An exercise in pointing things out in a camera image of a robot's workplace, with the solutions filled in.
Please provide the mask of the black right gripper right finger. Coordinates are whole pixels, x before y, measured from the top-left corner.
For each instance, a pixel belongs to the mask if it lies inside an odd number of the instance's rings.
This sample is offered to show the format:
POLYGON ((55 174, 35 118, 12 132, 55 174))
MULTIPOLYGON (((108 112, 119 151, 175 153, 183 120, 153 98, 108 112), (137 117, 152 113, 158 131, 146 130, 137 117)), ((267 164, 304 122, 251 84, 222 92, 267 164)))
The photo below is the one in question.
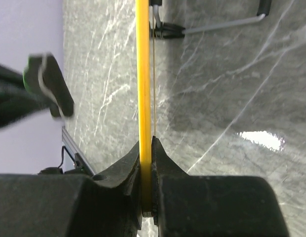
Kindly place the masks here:
POLYGON ((153 218, 161 237, 287 237, 271 185, 258 176, 191 176, 152 139, 153 218))

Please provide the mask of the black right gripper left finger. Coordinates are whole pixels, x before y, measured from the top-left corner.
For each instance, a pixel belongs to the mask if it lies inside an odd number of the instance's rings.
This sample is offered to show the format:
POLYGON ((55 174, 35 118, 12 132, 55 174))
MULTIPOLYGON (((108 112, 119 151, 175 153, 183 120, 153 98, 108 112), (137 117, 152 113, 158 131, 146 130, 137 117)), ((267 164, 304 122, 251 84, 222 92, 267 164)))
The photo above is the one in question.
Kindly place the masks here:
POLYGON ((0 174, 0 237, 134 237, 141 229, 139 146, 89 176, 0 174))

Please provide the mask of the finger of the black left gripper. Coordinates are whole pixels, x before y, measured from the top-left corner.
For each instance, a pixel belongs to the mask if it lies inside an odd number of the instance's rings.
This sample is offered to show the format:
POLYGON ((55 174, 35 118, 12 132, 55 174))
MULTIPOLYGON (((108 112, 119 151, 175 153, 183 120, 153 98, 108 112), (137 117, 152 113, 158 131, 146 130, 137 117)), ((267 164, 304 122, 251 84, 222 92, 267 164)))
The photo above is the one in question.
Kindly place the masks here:
POLYGON ((0 64, 0 128, 47 108, 42 96, 26 91, 20 72, 0 64))

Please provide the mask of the yellow framed whiteboard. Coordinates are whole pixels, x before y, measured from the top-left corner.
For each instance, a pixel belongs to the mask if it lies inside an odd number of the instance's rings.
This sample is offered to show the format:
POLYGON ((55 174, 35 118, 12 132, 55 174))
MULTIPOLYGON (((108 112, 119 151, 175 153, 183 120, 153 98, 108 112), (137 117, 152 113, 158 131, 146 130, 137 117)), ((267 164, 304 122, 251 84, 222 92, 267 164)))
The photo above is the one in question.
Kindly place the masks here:
POLYGON ((141 206, 143 217, 152 217, 150 42, 147 0, 135 1, 135 21, 141 206))

